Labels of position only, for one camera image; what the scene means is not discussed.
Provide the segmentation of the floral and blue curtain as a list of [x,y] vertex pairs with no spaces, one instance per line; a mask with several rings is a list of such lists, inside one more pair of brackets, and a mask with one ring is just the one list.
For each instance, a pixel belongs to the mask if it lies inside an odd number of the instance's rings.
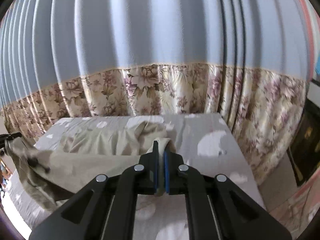
[[319,61],[309,0],[1,0],[1,117],[219,113],[261,184]]

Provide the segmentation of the grey bed sheet white prints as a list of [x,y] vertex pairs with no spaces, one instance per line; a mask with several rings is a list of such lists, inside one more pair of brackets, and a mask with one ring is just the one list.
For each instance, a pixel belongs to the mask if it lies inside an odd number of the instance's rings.
[[[181,155],[186,165],[196,168],[202,175],[224,174],[263,208],[252,170],[217,113],[63,118],[33,146],[39,150],[54,150],[63,135],[73,136],[83,129],[104,127],[118,130],[143,121],[165,125],[175,150],[166,148],[164,151]],[[137,197],[132,239],[190,239],[185,196],[170,195],[165,190],[164,155],[159,156],[156,193]]]

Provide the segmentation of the cream white large jacket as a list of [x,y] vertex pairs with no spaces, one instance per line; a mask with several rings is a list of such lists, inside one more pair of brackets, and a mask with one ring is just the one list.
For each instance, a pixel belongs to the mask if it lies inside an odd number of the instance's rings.
[[132,127],[83,129],[63,135],[54,150],[39,150],[24,137],[8,139],[5,152],[27,194],[55,211],[99,174],[120,175],[158,143],[159,156],[175,150],[164,124],[143,121]]

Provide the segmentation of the dark framed wall panel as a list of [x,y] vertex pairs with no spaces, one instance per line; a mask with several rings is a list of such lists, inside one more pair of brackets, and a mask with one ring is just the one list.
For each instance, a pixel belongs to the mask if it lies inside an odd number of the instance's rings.
[[287,154],[296,184],[301,186],[319,167],[319,107],[309,99]]

